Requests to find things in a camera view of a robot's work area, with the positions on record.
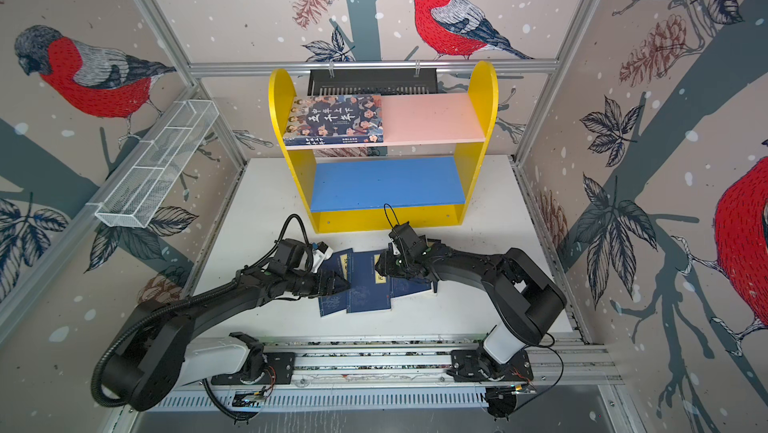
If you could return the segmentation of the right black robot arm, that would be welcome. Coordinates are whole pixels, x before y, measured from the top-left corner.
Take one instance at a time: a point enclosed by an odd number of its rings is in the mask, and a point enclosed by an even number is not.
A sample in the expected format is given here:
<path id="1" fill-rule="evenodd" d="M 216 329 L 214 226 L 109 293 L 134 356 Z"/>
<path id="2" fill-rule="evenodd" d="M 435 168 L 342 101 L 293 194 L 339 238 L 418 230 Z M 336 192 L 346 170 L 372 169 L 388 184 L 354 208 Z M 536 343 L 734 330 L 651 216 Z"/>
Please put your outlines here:
<path id="1" fill-rule="evenodd" d="M 389 237 L 375 264 L 380 275 L 456 282 L 487 294 L 500 318 L 477 353 L 478 369 L 489 380 L 502 378 L 517 353 L 538 346 L 566 307 L 563 291 L 519 248 L 504 254 L 465 252 L 417 234 L 409 223 L 395 225 Z"/>

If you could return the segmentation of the illustrated colourful cover book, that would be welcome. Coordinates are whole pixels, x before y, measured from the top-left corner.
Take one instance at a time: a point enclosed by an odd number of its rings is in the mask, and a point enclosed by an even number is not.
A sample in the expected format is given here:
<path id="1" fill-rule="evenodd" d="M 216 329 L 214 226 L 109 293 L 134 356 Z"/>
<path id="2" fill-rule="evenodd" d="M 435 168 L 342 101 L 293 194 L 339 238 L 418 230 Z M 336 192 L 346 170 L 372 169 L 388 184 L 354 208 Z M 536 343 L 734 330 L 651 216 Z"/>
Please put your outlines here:
<path id="1" fill-rule="evenodd" d="M 296 97 L 283 140 L 287 146 L 381 143 L 380 95 Z"/>

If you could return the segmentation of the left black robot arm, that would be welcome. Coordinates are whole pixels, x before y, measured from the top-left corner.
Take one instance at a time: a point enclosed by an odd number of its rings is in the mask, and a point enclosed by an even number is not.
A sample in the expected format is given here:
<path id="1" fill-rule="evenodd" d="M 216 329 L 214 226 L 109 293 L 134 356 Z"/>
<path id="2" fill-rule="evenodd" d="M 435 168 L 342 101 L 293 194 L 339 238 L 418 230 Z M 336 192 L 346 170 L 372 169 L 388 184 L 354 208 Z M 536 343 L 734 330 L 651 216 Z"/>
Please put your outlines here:
<path id="1" fill-rule="evenodd" d="M 148 410 L 178 383 L 187 347 L 202 333 L 285 293 L 297 300 L 351 288 L 340 270 L 312 268 L 312 247 L 283 239 L 222 286 L 171 303 L 140 303 L 94 366 L 93 400 L 107 408 Z"/>

